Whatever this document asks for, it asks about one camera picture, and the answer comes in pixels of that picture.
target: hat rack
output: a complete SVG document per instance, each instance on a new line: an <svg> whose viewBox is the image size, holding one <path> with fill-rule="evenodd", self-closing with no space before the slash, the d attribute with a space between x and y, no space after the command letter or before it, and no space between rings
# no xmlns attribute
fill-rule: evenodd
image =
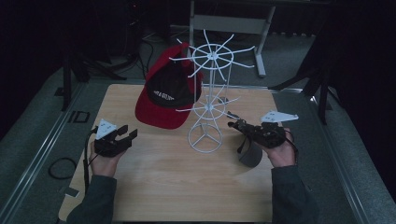
<svg viewBox="0 0 396 224"><path fill-rule="evenodd" d="M255 47L249 49L230 50L225 45L233 39L233 35L227 39L223 44L212 44L206 36L204 30L204 36L206 44L195 48L189 46L192 53L190 56L185 58L169 58L172 61L191 60L194 62L195 71L189 75L194 77L194 83L196 83L196 74L201 70L209 71L209 83L202 89L202 95L199 101L197 101L191 109L198 116L198 120L192 125L189 133L188 140L190 146L196 151L202 153L210 153L217 150L222 144L222 133L216 122L221 116L226 115L227 104L237 101L239 99L227 99L227 90L230 84L231 69L232 65L236 64L246 68L252 68L254 65L245 65L237 63L233 60L235 53L245 52L253 50ZM224 70L228 69L228 75L224 76ZM215 92L216 87L216 76L224 81L224 84L220 85L218 92Z"/></svg>

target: baseball cap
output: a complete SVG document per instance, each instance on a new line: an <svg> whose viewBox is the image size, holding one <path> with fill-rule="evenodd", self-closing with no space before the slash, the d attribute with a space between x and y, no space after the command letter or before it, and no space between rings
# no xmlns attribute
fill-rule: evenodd
<svg viewBox="0 0 396 224"><path fill-rule="evenodd" d="M134 110L139 121L164 129L176 129L186 121L190 114L186 109L191 109L201 96L203 74L198 72L189 77L194 72L190 60L169 58L185 57L182 51L188 46L182 43L166 49L148 70Z"/></svg>

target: person's left hand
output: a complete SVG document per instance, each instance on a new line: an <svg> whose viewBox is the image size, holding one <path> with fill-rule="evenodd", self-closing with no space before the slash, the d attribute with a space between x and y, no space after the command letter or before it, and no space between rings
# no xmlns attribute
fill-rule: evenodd
<svg viewBox="0 0 396 224"><path fill-rule="evenodd" d="M126 152L123 151L115 157L103 157L95 153L94 143L91 142L91 169L94 175L104 175L108 177L114 177L117 170L117 164L121 156Z"/></svg>

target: dark background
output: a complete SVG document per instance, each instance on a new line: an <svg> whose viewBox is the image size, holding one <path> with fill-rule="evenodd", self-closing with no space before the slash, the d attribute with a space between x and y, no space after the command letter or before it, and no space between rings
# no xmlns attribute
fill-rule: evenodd
<svg viewBox="0 0 396 224"><path fill-rule="evenodd" d="M97 14L100 8L111 7L103 5L105 1L94 1L98 6L97 10L94 10L92 2L0 2L1 138L35 97L45 80L62 67L65 50L82 51L95 60L108 61L111 50L117 48L108 44L117 36L106 35L106 29L112 26L108 25L109 20L104 18L112 18L111 13L100 16ZM189 1L143 2L145 1L119 1L122 3L119 6L125 6L125 3L129 7L131 3L139 6L138 10L135 8L132 12L133 8L126 10L132 17L126 17L126 20L139 19L141 24L157 30L164 38L169 36L169 24L189 24ZM346 44L340 57L330 69L330 83L336 88L343 107L395 199L396 152L392 137L396 126L396 116L393 113L396 103L396 3L391 0L337 3L343 5L351 2L362 2L364 5L357 11L343 10L343 13L353 15L338 14L349 18L355 16L358 19L353 23L353 32L350 32L347 40L344 39ZM212 1L196 10L211 14L215 12L214 4L225 4L218 7L223 11L216 10L218 15L231 11L227 10L227 7L235 8L234 4L226 5L224 1ZM237 10L232 16L248 14L260 18L268 9L265 6L249 8L248 5L239 8L247 9ZM322 30L323 24L332 16L337 17L337 14L330 13L332 10L333 7L278 7L270 32L316 35L318 40L323 39L324 35L329 34L329 30ZM340 41L337 39L340 36L337 30L340 33L344 32L346 24L348 22L335 22L329 28L330 35L333 34L334 38L327 36L323 42L316 41L304 61L309 64L314 62L314 59L325 58L326 54L323 52L328 50L333 42ZM64 39L70 41L69 48L64 44ZM131 48L138 48L138 43Z"/></svg>

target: table top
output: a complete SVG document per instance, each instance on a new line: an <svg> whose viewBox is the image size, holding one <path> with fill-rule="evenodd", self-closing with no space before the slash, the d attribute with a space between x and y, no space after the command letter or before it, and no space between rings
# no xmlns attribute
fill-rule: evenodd
<svg viewBox="0 0 396 224"><path fill-rule="evenodd" d="M217 124L222 133L220 148L211 153L194 150L188 132L198 120L194 112L175 130L152 127L134 115L142 85L109 86L95 125L105 119L119 127L138 129L132 147L122 156L115 178L115 221L232 221L261 222L272 218L271 162L263 153L261 163L249 168L236 153L244 136L222 116ZM265 89L229 88L219 96L234 102L226 111L250 124L260 124L269 110L276 110L272 93ZM59 218L66 220L84 197L82 156L70 188L77 198L65 196Z"/></svg>

